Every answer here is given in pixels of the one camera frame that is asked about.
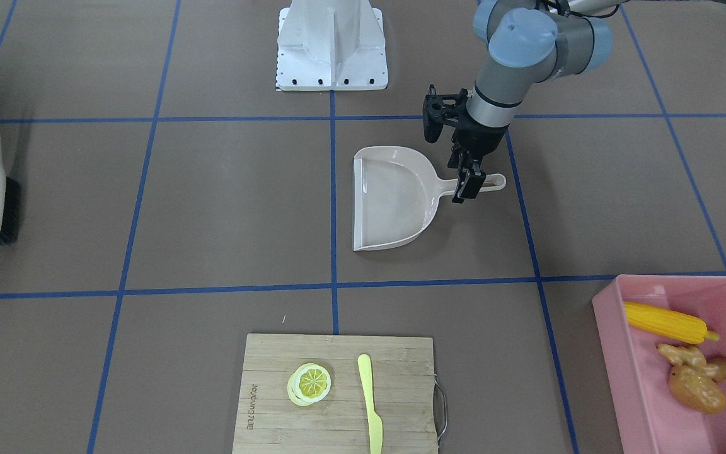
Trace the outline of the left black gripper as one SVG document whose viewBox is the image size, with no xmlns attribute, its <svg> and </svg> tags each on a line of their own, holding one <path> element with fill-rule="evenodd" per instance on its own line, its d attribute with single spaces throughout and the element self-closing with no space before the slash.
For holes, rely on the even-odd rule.
<svg viewBox="0 0 726 454">
<path fill-rule="evenodd" d="M 476 121 L 468 112 L 468 101 L 473 100 L 468 90 L 458 94 L 440 95 L 435 86 L 429 86 L 423 102 L 423 136 L 433 144 L 441 136 L 444 126 L 453 128 L 449 168 L 458 168 L 458 181 L 453 192 L 452 203 L 463 204 L 467 199 L 476 199 L 487 172 L 482 170 L 482 160 L 494 152 L 508 126 L 489 126 Z"/>
</svg>

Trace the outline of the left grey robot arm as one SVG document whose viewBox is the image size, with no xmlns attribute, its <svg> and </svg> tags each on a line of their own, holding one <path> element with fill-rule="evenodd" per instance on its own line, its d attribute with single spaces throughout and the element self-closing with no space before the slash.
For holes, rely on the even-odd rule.
<svg viewBox="0 0 726 454">
<path fill-rule="evenodd" d="M 429 143 L 453 128 L 447 166 L 456 181 L 443 191 L 453 203 L 502 188 L 482 161 L 502 142 L 536 83 L 601 66 L 613 49 L 607 18 L 619 1 L 482 1 L 473 32 L 488 57 L 470 89 L 441 95 L 434 86 L 423 102 L 423 134 Z"/>
</svg>

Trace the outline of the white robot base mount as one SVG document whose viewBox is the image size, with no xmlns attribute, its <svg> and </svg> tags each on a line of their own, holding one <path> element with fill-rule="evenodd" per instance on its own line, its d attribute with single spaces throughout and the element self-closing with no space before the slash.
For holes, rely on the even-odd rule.
<svg viewBox="0 0 726 454">
<path fill-rule="evenodd" d="M 369 1 L 293 1 L 279 11 L 275 86 L 282 91 L 383 90 L 383 12 Z"/>
</svg>

